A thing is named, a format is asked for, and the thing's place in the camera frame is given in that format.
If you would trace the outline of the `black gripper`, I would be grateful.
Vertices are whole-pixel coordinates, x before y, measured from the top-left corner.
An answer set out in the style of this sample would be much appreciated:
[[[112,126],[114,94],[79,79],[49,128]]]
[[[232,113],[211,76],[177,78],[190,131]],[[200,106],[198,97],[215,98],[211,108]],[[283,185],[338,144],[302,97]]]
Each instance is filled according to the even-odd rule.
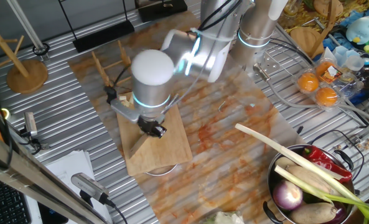
[[[142,132],[155,138],[163,137],[163,135],[167,131],[167,129],[159,124],[157,121],[148,121],[142,116],[139,117],[137,124]]]

